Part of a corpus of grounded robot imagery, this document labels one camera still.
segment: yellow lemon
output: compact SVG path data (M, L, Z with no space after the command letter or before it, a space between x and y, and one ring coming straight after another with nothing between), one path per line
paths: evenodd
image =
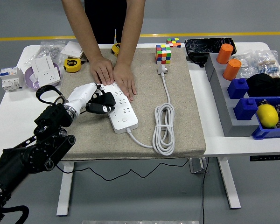
M278 113L272 105L260 105L256 113L264 127L272 128L278 123Z

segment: blue block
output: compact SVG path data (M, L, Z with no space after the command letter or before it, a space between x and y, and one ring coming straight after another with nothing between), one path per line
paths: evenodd
M244 78L233 79L227 88L230 99L241 99L248 90L249 87Z
M237 120L251 120L258 110L253 98L241 98L233 109Z

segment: white power strip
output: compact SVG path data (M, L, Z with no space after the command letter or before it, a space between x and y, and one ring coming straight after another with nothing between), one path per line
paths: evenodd
M117 83L111 85L101 85L105 92L111 92L115 98L115 110L108 113L113 129L116 134L126 132L129 127L131 130L138 127L137 116L126 95L120 90Z

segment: plastic bag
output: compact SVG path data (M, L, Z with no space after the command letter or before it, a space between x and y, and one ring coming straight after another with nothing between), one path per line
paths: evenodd
M259 73L265 73L273 78L280 77L278 52L276 50L248 50L241 55L235 55L241 61L239 69L241 78L249 78Z
M249 78L255 74L258 74L258 69L256 66L256 61L253 59L252 50L248 50L241 55L236 55L233 58L240 60L242 63L242 66L238 71L241 78Z
M265 73L273 78L280 77L278 52L276 50L257 50L254 55L257 59L258 73Z
M62 66L66 56L61 54L62 49L65 47L65 40L41 41L39 50L25 63L31 66L31 61L45 56L51 56L53 63Z

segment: table leg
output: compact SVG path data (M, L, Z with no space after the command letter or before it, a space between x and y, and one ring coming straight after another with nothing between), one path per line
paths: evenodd
M74 170L75 162L62 162L64 165L63 170L65 172L72 172ZM71 180L73 177L73 173L66 174L63 173L60 195L57 207L57 216L67 216L69 210L69 202L70 202L70 188L71 188Z
M221 169L222 178L225 185L226 194L228 197L229 206L231 209L240 209L241 204L238 199L238 193L232 178L231 170L227 157L218 157L219 166Z

